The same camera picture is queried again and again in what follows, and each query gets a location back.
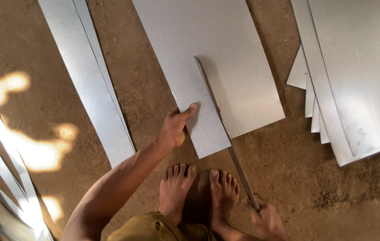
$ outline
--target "person's left hand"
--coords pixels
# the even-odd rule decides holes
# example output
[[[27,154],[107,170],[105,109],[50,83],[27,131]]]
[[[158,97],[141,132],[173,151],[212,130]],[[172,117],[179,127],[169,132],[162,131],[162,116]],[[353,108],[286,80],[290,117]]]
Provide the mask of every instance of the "person's left hand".
[[[163,145],[166,145],[167,148],[170,149],[182,145],[186,137],[184,133],[186,120],[193,116],[196,109],[197,104],[193,103],[182,113],[180,113],[178,107],[174,107],[172,110],[168,111],[168,115],[159,136]]]

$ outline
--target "brown soil ground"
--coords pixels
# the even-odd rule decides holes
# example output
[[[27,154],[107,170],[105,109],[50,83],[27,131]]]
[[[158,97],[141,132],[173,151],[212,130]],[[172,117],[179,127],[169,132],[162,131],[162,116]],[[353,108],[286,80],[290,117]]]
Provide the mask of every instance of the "brown soil ground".
[[[289,0],[248,0],[286,118],[233,139],[254,190],[270,200],[294,240],[380,240],[380,154],[338,167],[304,118],[305,91],[286,85],[300,38]],[[89,0],[109,73],[137,149],[161,130],[174,98],[131,0]],[[45,221],[60,239],[88,188],[110,165],[35,0],[0,0],[0,76],[20,70],[30,88],[10,93],[0,107],[7,128],[48,141],[52,126],[79,129],[72,151],[54,172],[30,172],[41,196],[53,195],[63,217]],[[157,211],[164,169],[176,163],[219,168],[236,176],[226,150],[198,159],[190,139],[163,160],[104,229],[102,240],[130,217]],[[241,204],[233,226],[255,234]]]

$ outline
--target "bare foot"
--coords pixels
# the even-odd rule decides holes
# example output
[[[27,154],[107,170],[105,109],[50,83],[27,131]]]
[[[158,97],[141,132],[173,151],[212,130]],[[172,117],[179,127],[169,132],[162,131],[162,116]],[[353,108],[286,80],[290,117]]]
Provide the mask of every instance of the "bare foot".
[[[192,165],[184,176],[186,165],[170,167],[168,172],[163,174],[160,183],[160,206],[159,211],[168,217],[176,225],[181,223],[183,218],[184,201],[187,193],[196,177],[196,166]]]
[[[211,170],[209,181],[212,193],[212,218],[211,229],[220,232],[224,226],[230,226],[231,211],[239,199],[240,187],[236,178],[232,178],[226,171]]]

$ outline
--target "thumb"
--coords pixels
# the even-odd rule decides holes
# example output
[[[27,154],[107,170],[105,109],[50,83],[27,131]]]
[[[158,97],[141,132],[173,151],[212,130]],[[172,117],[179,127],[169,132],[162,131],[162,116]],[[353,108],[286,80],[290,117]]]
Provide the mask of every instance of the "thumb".
[[[188,107],[188,109],[180,114],[177,114],[176,116],[182,120],[187,120],[188,118],[192,117],[194,113],[196,112],[197,104],[193,103]]]

